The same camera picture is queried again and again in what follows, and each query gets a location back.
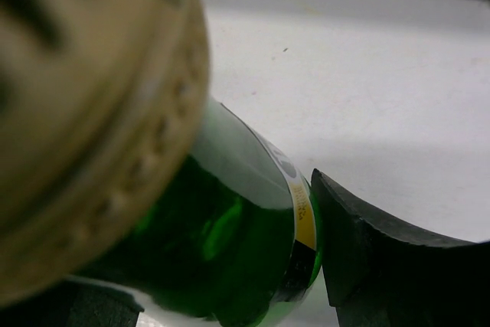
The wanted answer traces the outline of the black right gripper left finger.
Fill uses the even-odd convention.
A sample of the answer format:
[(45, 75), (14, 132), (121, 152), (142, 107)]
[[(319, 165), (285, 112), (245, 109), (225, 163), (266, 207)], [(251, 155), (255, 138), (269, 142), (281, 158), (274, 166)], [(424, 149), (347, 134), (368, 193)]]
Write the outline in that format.
[(129, 287), (113, 280), (73, 275), (2, 307), (1, 325), (136, 326), (144, 311)]

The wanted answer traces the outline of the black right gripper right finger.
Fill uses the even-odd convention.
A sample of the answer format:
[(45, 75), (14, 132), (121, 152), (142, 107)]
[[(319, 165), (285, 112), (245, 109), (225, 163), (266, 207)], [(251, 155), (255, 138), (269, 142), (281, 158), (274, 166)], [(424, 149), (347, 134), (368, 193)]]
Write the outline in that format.
[(489, 244), (403, 221), (319, 170), (322, 268), (341, 326), (487, 326)]

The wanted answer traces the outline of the green bottle gold cap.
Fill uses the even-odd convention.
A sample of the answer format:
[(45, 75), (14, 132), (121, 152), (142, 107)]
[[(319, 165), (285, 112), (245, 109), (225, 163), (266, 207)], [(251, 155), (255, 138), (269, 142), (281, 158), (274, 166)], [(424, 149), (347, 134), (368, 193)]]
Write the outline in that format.
[(73, 275), (166, 326), (275, 326), (304, 300), (309, 183), (209, 66), (201, 0), (1, 0), (1, 308)]

